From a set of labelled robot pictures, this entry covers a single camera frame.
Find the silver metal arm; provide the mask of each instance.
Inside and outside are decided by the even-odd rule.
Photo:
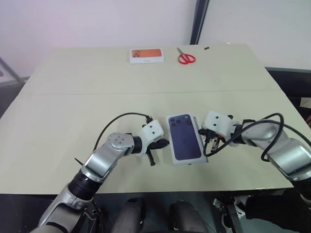
[[[276,136],[279,125],[263,123],[242,133],[242,140],[265,150]],[[270,162],[289,180],[301,181],[311,177],[311,152],[296,139],[289,138],[283,131],[280,138],[268,151]]]
[[[118,160],[131,153],[139,156],[145,154],[148,146],[163,135],[164,131],[157,120],[144,126],[138,136],[133,137],[124,133],[110,134],[105,144],[91,154],[73,180],[47,208],[35,232],[46,233],[46,229],[51,228],[44,226],[53,225],[70,233]]]
[[[88,181],[85,187],[86,189],[91,189],[90,195],[88,193],[85,194],[85,191],[82,189],[79,190],[79,187],[83,187],[79,179],[76,179],[76,181],[73,179],[71,183],[63,188],[44,212],[39,221],[39,226],[53,222],[71,232],[79,220],[82,210],[90,205],[93,200],[93,194],[95,194],[105,178],[116,166],[117,161],[123,156],[130,154],[133,149],[134,140],[132,135],[123,133],[112,133],[109,135],[106,143],[91,154],[77,174],[85,181]]]

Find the floor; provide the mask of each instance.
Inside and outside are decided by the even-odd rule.
[[[123,204],[130,198],[143,197],[146,202],[146,219],[142,233],[167,231],[168,213],[171,204],[177,200],[191,203],[206,222],[209,233],[231,233],[221,225],[221,213],[212,205],[218,192],[165,192],[165,193],[123,193],[97,194],[95,201],[104,209],[109,232]],[[37,226],[40,216],[55,195],[0,195],[0,233],[28,233]],[[260,219],[241,218],[244,233],[293,233]]]

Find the table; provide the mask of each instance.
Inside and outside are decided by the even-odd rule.
[[[0,120],[0,193],[57,194],[85,161],[102,128],[124,112],[159,119],[209,110],[242,121],[280,112],[311,137],[299,113],[246,45],[181,46],[197,58],[177,62],[176,47],[162,47],[165,62],[128,63],[130,48],[55,49],[27,81]],[[137,133],[144,118],[126,116],[111,132]],[[261,150],[226,148],[208,164],[173,166],[170,148],[122,158],[99,193],[227,191],[291,187]]]

